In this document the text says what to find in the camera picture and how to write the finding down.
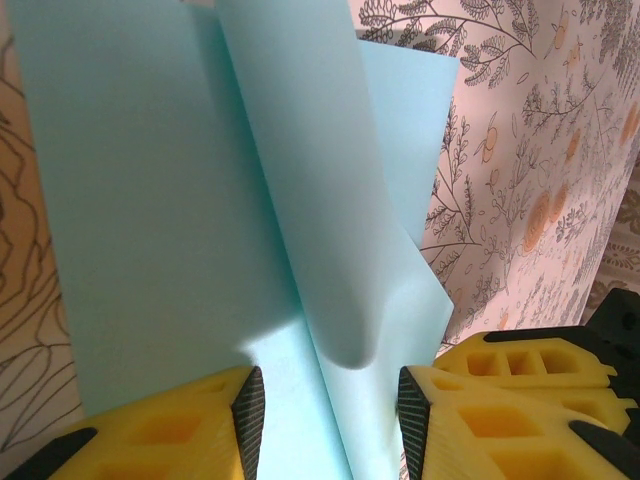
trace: wallpaper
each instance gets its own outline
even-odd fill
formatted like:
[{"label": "wallpaper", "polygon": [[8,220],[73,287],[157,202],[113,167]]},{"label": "wallpaper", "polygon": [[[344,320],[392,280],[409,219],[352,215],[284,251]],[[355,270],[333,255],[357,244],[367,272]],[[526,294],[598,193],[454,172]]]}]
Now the wallpaper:
[{"label": "wallpaper", "polygon": [[586,323],[612,288],[640,293],[640,160],[622,198],[616,222],[582,314]]},{"label": "wallpaper", "polygon": [[0,478],[80,417],[27,105],[0,0]]},{"label": "wallpaper", "polygon": [[351,5],[360,38],[460,59],[422,246],[443,348],[577,324],[640,146],[640,2]]},{"label": "wallpaper", "polygon": [[[625,188],[640,151],[640,1],[350,6],[359,37],[461,62],[421,249],[455,304],[444,348],[481,330],[576,324],[587,301],[635,281],[638,174]],[[82,414],[4,7],[0,476]],[[626,230],[609,240],[616,217]],[[603,253],[609,276],[589,296]]]}]

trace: fern illustration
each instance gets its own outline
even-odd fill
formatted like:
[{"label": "fern illustration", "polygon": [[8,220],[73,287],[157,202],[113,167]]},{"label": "fern illustration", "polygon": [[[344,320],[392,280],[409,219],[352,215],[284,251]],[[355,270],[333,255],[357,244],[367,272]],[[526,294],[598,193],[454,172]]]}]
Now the fern illustration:
[{"label": "fern illustration", "polygon": [[476,20],[484,20],[491,14],[491,4],[485,0],[460,0],[460,6]]},{"label": "fern illustration", "polygon": [[430,0],[414,0],[411,3],[404,5],[398,5],[398,11],[402,15],[413,16],[427,13],[427,10],[431,6]]},{"label": "fern illustration", "polygon": [[622,88],[625,98],[633,96],[640,78],[638,49],[640,49],[640,10],[631,23],[628,33],[624,36],[622,46],[613,62],[618,85]]},{"label": "fern illustration", "polygon": [[[452,57],[458,57],[464,49],[460,61],[470,72],[465,83],[475,86],[487,82],[490,89],[508,77],[509,52],[513,48],[524,48],[535,57],[532,41],[539,30],[539,20],[533,0],[459,0],[459,4],[465,16],[454,9],[436,12],[433,0],[402,4],[366,0],[359,17],[368,29],[361,38],[389,43],[396,35],[394,29],[402,27],[397,46]],[[467,45],[467,24],[483,27],[489,36],[479,45]],[[510,24],[511,28],[505,29],[503,24]]]}]

